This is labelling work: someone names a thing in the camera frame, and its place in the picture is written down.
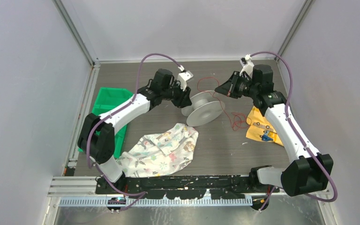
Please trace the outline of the grey plastic spool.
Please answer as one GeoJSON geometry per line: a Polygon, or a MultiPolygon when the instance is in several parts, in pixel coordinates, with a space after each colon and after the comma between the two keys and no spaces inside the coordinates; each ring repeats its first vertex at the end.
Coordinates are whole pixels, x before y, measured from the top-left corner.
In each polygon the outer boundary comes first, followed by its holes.
{"type": "Polygon", "coordinates": [[[190,98],[192,105],[182,108],[181,112],[187,117],[187,125],[199,127],[212,122],[225,109],[225,103],[213,97],[215,91],[200,92],[190,98]]]}

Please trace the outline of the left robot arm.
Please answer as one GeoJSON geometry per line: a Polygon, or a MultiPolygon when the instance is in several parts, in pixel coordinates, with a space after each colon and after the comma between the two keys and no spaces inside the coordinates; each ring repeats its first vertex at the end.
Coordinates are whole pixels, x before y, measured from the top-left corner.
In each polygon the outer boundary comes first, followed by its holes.
{"type": "Polygon", "coordinates": [[[120,194],[125,188],[121,178],[123,171],[113,156],[116,134],[133,119],[151,111],[164,100],[171,101],[177,108],[190,106],[191,88],[188,83],[193,77],[186,70],[174,76],[167,69],[159,69],[148,84],[139,88],[129,100],[103,114],[90,113],[85,117],[77,146],[108,179],[107,188],[112,193],[120,194]]]}

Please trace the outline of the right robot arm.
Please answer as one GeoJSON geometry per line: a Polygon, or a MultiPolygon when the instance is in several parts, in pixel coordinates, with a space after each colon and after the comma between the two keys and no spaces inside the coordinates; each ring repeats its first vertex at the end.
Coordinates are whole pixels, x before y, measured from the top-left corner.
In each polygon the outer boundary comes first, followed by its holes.
{"type": "Polygon", "coordinates": [[[283,189],[289,196],[323,191],[329,179],[333,159],[308,140],[291,115],[286,97],[274,90],[273,71],[268,65],[256,65],[251,76],[234,71],[230,78],[215,88],[215,92],[230,98],[242,96],[253,100],[253,105],[271,124],[281,140],[290,164],[285,169],[260,166],[250,171],[249,187],[262,192],[267,185],[283,189]]]}

